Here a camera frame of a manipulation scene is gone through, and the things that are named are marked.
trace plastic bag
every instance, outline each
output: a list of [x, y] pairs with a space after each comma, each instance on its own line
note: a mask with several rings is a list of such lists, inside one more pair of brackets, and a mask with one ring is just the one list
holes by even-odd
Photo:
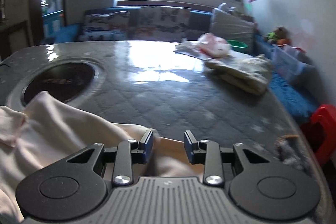
[[292, 86], [304, 85], [314, 67], [299, 61], [278, 46], [273, 46], [272, 63], [275, 71]]
[[282, 48], [282, 50], [288, 53], [289, 55], [293, 56], [295, 59], [299, 60], [300, 62], [306, 63], [308, 65], [312, 65], [311, 60], [309, 59], [307, 54], [305, 54], [304, 52], [299, 51], [296, 48], [291, 47], [290, 45], [285, 45]]
[[223, 57], [228, 55], [231, 45], [224, 38], [217, 37], [212, 33], [205, 33], [198, 39], [200, 51], [211, 57]]

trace stuffed toy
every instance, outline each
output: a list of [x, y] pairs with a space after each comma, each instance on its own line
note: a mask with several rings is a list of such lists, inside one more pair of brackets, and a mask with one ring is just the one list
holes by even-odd
[[273, 32], [270, 32], [268, 35], [264, 36], [264, 41], [268, 42], [269, 44], [289, 44], [290, 41], [287, 38], [288, 32], [284, 27], [277, 27]]

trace gray quilted mattress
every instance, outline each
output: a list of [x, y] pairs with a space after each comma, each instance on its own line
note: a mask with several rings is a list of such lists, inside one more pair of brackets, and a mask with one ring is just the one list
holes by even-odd
[[197, 139], [221, 146], [242, 142], [270, 152], [279, 136], [292, 133], [288, 114], [270, 91], [260, 97], [248, 94], [219, 80], [200, 60], [174, 53], [174, 47], [169, 42], [105, 41], [26, 48], [5, 61], [10, 68], [0, 67], [6, 71], [0, 104], [34, 73], [82, 60], [101, 68], [100, 85], [70, 105], [111, 122], [141, 124], [176, 140], [191, 130]]

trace pink cloth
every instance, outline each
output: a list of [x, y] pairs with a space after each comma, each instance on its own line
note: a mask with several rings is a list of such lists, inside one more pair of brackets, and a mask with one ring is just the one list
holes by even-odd
[[[68, 106], [45, 91], [39, 93], [23, 113], [1, 106], [0, 222], [19, 223], [23, 220], [15, 190], [27, 175], [92, 143], [115, 147], [123, 140], [140, 140], [147, 129], [108, 122]], [[154, 145], [159, 142], [160, 138], [156, 138]], [[158, 157], [155, 160], [161, 176], [194, 175], [187, 165], [172, 158]], [[140, 175], [143, 170], [144, 165], [135, 165], [134, 175]]]

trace green bowl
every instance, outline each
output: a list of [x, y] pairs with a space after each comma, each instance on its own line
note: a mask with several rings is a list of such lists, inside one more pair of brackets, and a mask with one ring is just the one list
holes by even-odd
[[237, 40], [227, 40], [227, 42], [229, 44], [231, 44], [232, 49], [236, 52], [246, 53], [247, 48], [249, 47], [244, 42], [240, 42], [240, 41], [237, 41]]

